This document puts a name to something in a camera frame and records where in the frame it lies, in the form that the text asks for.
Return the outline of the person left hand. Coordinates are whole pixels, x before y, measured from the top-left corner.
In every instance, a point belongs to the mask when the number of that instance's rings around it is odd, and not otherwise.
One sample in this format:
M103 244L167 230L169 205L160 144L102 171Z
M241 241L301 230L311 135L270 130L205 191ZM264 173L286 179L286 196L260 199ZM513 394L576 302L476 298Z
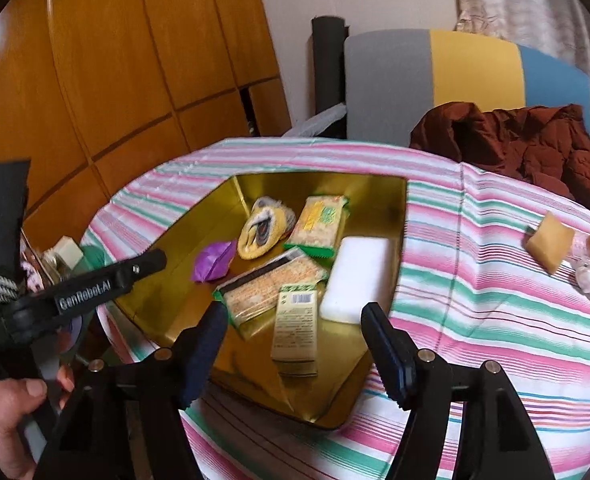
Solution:
M32 479L36 462L22 442L18 426L48 400L43 379L0 380L0 471L7 479Z

